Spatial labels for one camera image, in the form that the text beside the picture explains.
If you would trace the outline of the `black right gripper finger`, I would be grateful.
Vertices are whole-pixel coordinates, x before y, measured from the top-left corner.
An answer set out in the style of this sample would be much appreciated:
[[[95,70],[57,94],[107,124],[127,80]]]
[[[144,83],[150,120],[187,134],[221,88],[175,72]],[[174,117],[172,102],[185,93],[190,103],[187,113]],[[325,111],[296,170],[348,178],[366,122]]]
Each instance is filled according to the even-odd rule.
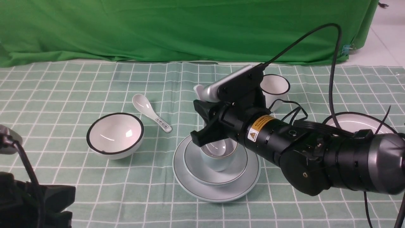
[[[192,131],[190,135],[192,142],[198,147],[228,138],[224,127],[220,124],[206,125],[200,131]]]
[[[212,103],[202,100],[193,101],[195,111],[201,116],[204,122],[209,122],[218,111],[218,103]]]

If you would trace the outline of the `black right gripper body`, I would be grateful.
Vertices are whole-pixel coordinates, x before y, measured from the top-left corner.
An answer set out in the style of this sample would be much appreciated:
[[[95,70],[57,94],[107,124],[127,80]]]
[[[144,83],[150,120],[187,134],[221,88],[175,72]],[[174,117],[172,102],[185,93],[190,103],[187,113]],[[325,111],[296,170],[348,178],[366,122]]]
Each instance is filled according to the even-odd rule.
[[[236,102],[218,102],[219,109],[207,125],[220,124],[228,139],[243,146],[267,146],[274,134],[275,118],[256,89]]]

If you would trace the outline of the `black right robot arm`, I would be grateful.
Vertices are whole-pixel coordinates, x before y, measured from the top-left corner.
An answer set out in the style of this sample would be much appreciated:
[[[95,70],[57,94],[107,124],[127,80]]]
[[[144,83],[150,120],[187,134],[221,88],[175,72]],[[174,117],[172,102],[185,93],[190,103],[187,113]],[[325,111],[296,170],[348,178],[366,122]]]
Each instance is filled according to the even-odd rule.
[[[229,103],[203,99],[194,108],[206,126],[193,131],[197,146],[232,139],[282,170],[300,192],[317,196],[331,187],[382,194],[404,191],[404,139],[360,130],[350,136],[289,125],[269,115],[259,88]]]

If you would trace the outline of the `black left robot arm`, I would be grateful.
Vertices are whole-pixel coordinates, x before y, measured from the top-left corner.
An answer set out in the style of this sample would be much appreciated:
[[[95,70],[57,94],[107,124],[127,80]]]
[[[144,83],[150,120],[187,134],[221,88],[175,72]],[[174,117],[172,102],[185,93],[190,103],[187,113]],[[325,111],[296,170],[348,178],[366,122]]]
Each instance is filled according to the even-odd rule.
[[[20,143],[21,137],[1,125],[1,154],[18,154],[31,181],[16,180],[10,172],[1,172],[2,228],[71,228],[71,211],[76,188],[71,185],[41,185],[28,156]]]

